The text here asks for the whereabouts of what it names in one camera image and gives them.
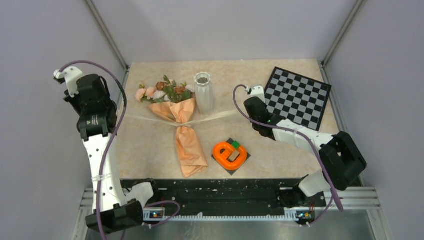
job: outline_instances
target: orange ring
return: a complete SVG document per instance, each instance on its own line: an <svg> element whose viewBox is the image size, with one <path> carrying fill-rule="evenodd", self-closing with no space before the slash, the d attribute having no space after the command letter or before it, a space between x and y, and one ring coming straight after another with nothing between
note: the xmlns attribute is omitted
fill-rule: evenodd
<svg viewBox="0 0 424 240"><path fill-rule="evenodd" d="M228 161L228 158L234 153L234 151L238 151L240 155L235 159L235 161L230 162ZM239 169L246 162L248 159L248 152L243 146L238 147L236 150L228 142L220 142L213 148L213 157L223 168L234 171Z"/></svg>

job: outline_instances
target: gray floor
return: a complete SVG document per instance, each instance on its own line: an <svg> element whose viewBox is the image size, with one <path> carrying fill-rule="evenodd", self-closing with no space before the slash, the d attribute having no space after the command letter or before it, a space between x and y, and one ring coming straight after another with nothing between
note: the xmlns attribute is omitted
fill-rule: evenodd
<svg viewBox="0 0 424 240"><path fill-rule="evenodd" d="M311 228L289 222L169 222L157 229L134 227L125 240L375 240L365 211L329 211ZM108 236L121 239L121 232ZM101 240L89 231L86 240Z"/></svg>

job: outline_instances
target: brown flower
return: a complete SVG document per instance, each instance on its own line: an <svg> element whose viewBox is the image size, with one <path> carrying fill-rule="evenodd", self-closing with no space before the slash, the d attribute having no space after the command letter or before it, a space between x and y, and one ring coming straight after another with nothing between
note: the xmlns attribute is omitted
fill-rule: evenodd
<svg viewBox="0 0 424 240"><path fill-rule="evenodd" d="M156 83L156 88L158 91L162 91L165 87L166 82L160 81L158 83Z"/></svg>
<svg viewBox="0 0 424 240"><path fill-rule="evenodd" d="M186 87L185 87L185 86L177 86L177 87L175 88L175 92L176 92L177 94L179 94L179 95L183 94L185 90L186 90Z"/></svg>

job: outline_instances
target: peach wrapping paper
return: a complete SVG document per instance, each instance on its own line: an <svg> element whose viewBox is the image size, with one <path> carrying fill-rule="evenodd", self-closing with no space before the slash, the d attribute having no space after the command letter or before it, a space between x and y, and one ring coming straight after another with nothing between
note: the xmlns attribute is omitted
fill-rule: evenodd
<svg viewBox="0 0 424 240"><path fill-rule="evenodd" d="M196 99L191 98L180 103L162 102L149 105L150 110L160 118L178 124L190 121L195 109ZM208 167L205 152L193 128L179 126L176 129L176 151L181 164L182 175L188 178Z"/></svg>

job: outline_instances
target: ribbed ceramic vase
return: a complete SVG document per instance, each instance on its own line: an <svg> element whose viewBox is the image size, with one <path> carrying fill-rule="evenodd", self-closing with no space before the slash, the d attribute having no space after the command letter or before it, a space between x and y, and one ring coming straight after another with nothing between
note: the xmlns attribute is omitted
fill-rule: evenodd
<svg viewBox="0 0 424 240"><path fill-rule="evenodd" d="M211 76L200 72L194 77L197 109L200 114L209 115L214 111L215 100Z"/></svg>

